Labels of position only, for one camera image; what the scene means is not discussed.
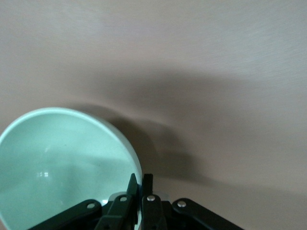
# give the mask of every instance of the beige surface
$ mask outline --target beige surface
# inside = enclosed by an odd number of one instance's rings
[[[307,2],[0,2],[0,130],[81,109],[155,188],[247,230],[307,226]]]

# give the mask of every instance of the mint green bowl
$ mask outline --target mint green bowl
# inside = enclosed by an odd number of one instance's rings
[[[86,199],[124,192],[139,160],[108,122],[66,108],[29,112],[0,136],[0,218],[28,229]]]

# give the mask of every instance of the bowl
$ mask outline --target bowl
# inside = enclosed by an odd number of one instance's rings
[[[0,136],[0,218],[24,230],[86,200],[102,205],[142,171],[128,140],[100,118],[67,108],[29,112]]]

